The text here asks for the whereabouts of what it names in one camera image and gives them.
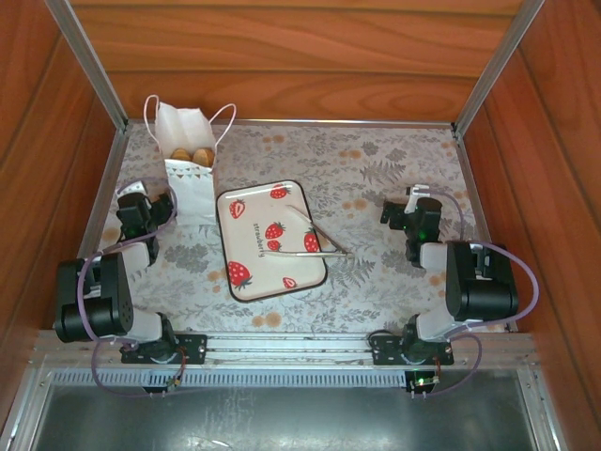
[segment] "tray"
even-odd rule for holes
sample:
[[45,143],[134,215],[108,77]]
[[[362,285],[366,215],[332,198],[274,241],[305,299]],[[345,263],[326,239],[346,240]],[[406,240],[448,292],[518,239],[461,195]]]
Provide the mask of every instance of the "tray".
[[222,193],[217,199],[227,280],[242,303],[317,287],[323,258],[273,257],[265,251],[321,251],[315,231],[290,207],[311,217],[301,186],[275,181]]

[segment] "wooden panel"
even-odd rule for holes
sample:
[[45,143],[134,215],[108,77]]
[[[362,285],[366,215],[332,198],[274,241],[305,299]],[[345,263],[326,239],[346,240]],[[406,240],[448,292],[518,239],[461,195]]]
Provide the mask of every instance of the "wooden panel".
[[44,218],[47,233],[32,265],[31,280],[25,288],[0,348],[0,419],[6,418],[13,394],[27,365],[27,352],[33,347],[48,307],[54,306],[55,271],[59,261],[74,258],[84,235],[111,142],[112,121],[100,101],[94,101],[89,114],[83,114],[85,128],[79,145],[73,147],[74,160],[61,177],[61,195],[55,209]]
[[[541,286],[539,304],[533,314],[519,323],[519,327],[535,331],[534,338],[545,378],[553,402],[559,407],[558,414],[570,449],[593,449],[593,444],[598,443],[598,425],[588,391],[582,384],[581,374],[567,345],[566,331],[556,315],[555,304],[561,302],[562,298],[548,288],[547,276],[538,264],[532,244],[532,233],[536,233],[536,230],[532,231],[522,217],[516,202],[517,194],[512,188],[495,134],[483,108],[465,137],[490,234],[493,241],[505,243],[537,274]],[[519,268],[514,268],[514,274],[521,299],[526,299],[532,293],[530,279]]]
[[52,216],[72,165],[94,92],[61,39],[41,81],[39,94],[0,168],[0,330],[38,257],[46,219]]
[[601,440],[599,42],[591,0],[547,0],[465,137],[493,238],[539,272],[541,304],[520,327],[570,449]]
[[386,9],[515,15],[519,0],[71,0],[75,6],[184,6]]
[[78,10],[108,71],[356,70],[477,78],[510,18],[287,8]]
[[559,300],[553,307],[566,331],[577,373],[588,388],[593,407],[600,410],[601,381],[597,375],[601,374],[601,360],[591,356],[600,355],[601,303],[596,281],[601,233],[520,54],[507,65],[486,101],[486,109],[517,193],[516,202],[531,230],[541,271],[552,299]]
[[58,40],[39,0],[0,2],[0,166]]
[[436,77],[315,73],[111,73],[128,115],[148,94],[210,115],[235,101],[240,118],[453,120],[473,81]]
[[558,139],[601,227],[601,8],[548,0],[521,49]]

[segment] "metal tongs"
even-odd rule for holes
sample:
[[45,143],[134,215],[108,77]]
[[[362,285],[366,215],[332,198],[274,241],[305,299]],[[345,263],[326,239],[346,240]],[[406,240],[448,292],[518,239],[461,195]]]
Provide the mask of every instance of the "metal tongs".
[[306,221],[315,232],[319,233],[322,237],[328,240],[332,246],[336,248],[335,251],[321,251],[321,252],[280,252],[280,251],[265,251],[266,256],[271,257],[353,257],[349,251],[343,246],[331,238],[322,228],[318,227],[311,218],[309,218],[302,211],[292,205],[286,205],[290,210],[294,211],[297,216]]

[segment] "strawberry print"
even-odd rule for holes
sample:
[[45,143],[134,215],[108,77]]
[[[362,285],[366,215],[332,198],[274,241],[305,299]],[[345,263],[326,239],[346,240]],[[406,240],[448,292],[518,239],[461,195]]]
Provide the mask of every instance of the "strawberry print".
[[317,241],[316,232],[312,228],[304,234],[304,248],[307,252],[319,252],[319,241]]
[[282,282],[284,283],[285,288],[291,289],[297,287],[297,281],[291,277],[284,277]]
[[281,199],[282,197],[286,197],[287,194],[290,194],[290,188],[284,186],[282,183],[276,183],[271,188],[270,196],[274,199]]
[[265,238],[268,240],[274,240],[276,238],[281,237],[284,234],[285,227],[282,223],[273,223],[267,230],[265,230]]
[[231,204],[229,204],[229,212],[232,215],[232,218],[238,219],[242,213],[246,210],[246,206],[244,205],[244,201],[237,199]]
[[267,241],[267,247],[269,247],[270,250],[277,252],[282,249],[282,244],[277,240],[269,240]]
[[237,261],[229,261],[227,263],[227,274],[229,275],[229,282],[238,291],[252,284],[251,279],[253,277],[246,267]]

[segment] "bread roll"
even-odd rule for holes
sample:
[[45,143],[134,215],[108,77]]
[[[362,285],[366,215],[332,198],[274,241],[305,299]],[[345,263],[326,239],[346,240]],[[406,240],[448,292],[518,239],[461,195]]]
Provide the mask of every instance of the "bread roll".
[[190,158],[190,154],[185,148],[176,148],[176,150],[171,154],[172,160],[181,160],[183,162],[189,162],[192,159]]
[[192,161],[204,167],[213,167],[215,152],[210,148],[199,148],[192,156]]

